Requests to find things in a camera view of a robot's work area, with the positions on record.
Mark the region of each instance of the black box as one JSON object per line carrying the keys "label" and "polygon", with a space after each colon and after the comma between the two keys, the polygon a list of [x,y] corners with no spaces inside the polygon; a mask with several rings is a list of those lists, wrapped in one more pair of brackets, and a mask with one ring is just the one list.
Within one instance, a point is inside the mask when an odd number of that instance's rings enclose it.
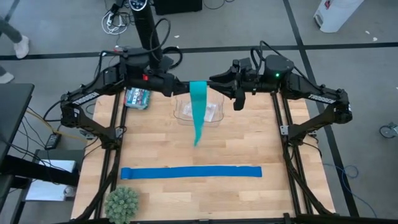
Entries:
{"label": "black box", "polygon": [[157,15],[201,11],[202,0],[154,0]]}

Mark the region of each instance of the person's leg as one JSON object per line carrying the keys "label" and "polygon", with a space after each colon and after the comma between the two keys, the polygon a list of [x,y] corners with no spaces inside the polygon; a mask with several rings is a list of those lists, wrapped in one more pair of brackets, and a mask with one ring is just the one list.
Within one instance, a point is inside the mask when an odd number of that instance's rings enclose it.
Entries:
{"label": "person's leg", "polygon": [[21,33],[13,28],[7,21],[0,16],[0,32],[6,34],[14,44],[22,41]]}
{"label": "person's leg", "polygon": [[14,43],[17,58],[24,58],[29,53],[29,39],[13,28],[7,21],[0,17],[0,32],[6,34]]}
{"label": "person's leg", "polygon": [[0,65],[0,84],[9,83],[14,79],[14,76],[7,72],[1,65]]}

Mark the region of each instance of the desk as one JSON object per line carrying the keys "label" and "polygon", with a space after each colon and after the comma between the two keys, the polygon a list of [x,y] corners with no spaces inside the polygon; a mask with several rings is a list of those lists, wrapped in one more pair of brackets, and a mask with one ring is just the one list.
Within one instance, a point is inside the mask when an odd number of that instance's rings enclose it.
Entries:
{"label": "desk", "polygon": [[[102,96],[96,103],[94,119],[102,125],[109,124],[113,100],[112,96]],[[289,103],[295,123],[309,119],[303,100]],[[141,193],[136,220],[276,218],[285,212],[294,215],[269,94],[246,94],[242,111],[233,111],[233,101],[226,99],[220,126],[205,128],[196,148],[193,127],[177,124],[173,109],[174,99],[153,93],[147,110],[127,112],[119,168],[250,165],[261,166],[263,177],[119,179],[118,184]],[[316,144],[310,138],[304,141]],[[304,145],[300,152],[308,186],[327,209],[334,211],[318,151]],[[79,216],[95,195],[103,157],[104,150],[97,150],[85,159],[72,218]],[[300,190],[298,194],[303,210]]]}

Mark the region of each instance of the clear plastic container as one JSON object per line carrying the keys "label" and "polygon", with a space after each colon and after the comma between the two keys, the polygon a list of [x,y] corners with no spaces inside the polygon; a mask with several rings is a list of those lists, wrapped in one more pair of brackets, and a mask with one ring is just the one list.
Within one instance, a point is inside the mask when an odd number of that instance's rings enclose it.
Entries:
{"label": "clear plastic container", "polygon": [[[174,104],[174,116],[177,119],[178,124],[193,126],[190,95],[187,93],[175,96]],[[205,126],[217,127],[220,125],[221,120],[224,118],[223,105],[224,95],[208,88]]]}

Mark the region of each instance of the wheel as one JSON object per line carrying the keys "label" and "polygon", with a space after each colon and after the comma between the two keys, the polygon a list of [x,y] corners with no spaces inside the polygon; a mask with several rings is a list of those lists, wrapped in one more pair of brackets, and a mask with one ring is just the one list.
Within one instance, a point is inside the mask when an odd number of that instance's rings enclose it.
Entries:
{"label": "wheel", "polygon": [[389,125],[381,126],[379,129],[379,132],[380,132],[381,136],[383,136],[385,138],[395,138],[396,134],[397,134],[395,132],[395,130],[393,130],[392,127]]}

